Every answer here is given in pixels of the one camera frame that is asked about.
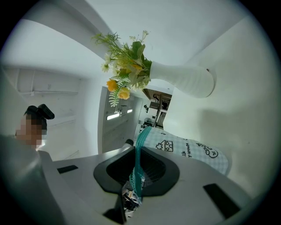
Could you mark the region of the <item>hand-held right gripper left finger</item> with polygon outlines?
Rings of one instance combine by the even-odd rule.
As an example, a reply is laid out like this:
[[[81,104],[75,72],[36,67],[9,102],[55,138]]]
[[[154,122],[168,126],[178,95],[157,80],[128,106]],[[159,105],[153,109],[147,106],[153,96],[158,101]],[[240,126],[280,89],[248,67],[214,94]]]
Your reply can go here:
[[[119,194],[105,192],[94,178],[94,169],[99,163],[119,155],[130,148],[132,148],[132,146],[125,145],[120,149],[99,155],[59,160],[54,162],[54,166],[56,168],[70,165],[77,166],[77,169],[61,174],[70,189],[74,191],[90,209],[94,209],[103,218],[117,218],[119,224],[124,224],[126,222],[126,216],[123,209],[122,197]]]

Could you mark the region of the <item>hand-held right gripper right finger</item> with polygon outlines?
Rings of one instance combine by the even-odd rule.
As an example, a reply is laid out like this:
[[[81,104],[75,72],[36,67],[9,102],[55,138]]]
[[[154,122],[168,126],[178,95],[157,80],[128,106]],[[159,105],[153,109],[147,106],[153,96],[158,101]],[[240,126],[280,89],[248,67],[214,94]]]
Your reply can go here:
[[[143,198],[131,218],[131,225],[215,225],[222,222],[224,216],[203,188],[209,184],[217,184],[240,209],[251,201],[239,185],[208,164],[171,152],[149,150],[173,161],[180,175],[165,195]]]

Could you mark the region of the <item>clear zip pouch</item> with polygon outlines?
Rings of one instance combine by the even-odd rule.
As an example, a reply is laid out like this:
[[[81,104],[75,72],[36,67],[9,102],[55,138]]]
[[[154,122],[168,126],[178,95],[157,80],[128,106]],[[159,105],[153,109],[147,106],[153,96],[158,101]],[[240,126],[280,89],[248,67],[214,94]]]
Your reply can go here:
[[[180,138],[155,127],[146,127],[140,132],[135,143],[136,162],[129,176],[134,194],[141,197],[144,167],[141,166],[141,148],[153,148],[176,155],[202,161],[223,175],[227,174],[229,163],[226,156],[217,148],[198,141]]]

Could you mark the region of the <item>white table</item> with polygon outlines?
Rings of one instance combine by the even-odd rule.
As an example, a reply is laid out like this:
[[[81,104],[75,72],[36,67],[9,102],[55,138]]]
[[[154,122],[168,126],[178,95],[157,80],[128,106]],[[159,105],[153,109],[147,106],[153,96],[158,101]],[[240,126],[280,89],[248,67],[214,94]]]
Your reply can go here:
[[[164,129],[217,147],[228,177],[250,196],[266,192],[281,159],[281,62],[257,21],[247,16],[187,62],[208,68],[212,94],[172,94]]]

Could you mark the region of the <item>white ribbed vase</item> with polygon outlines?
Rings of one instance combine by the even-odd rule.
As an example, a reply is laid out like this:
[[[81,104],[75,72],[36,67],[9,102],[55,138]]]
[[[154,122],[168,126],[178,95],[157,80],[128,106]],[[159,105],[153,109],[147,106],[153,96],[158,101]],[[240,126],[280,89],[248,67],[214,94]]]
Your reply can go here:
[[[212,74],[200,66],[163,65],[152,62],[150,78],[164,80],[194,98],[208,97],[215,87]]]

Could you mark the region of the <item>artificial flower bouquet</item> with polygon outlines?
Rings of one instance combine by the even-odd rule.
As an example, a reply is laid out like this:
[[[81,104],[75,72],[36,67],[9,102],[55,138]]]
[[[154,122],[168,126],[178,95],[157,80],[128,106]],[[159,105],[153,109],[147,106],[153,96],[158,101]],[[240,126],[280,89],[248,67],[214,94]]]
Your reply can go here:
[[[103,44],[108,52],[101,65],[103,72],[112,70],[113,76],[106,82],[109,91],[109,104],[116,107],[120,100],[130,98],[130,91],[143,90],[147,87],[150,78],[152,61],[144,56],[144,40],[149,32],[144,30],[141,36],[130,36],[131,44],[119,44],[117,33],[99,33],[92,37],[96,44]]]

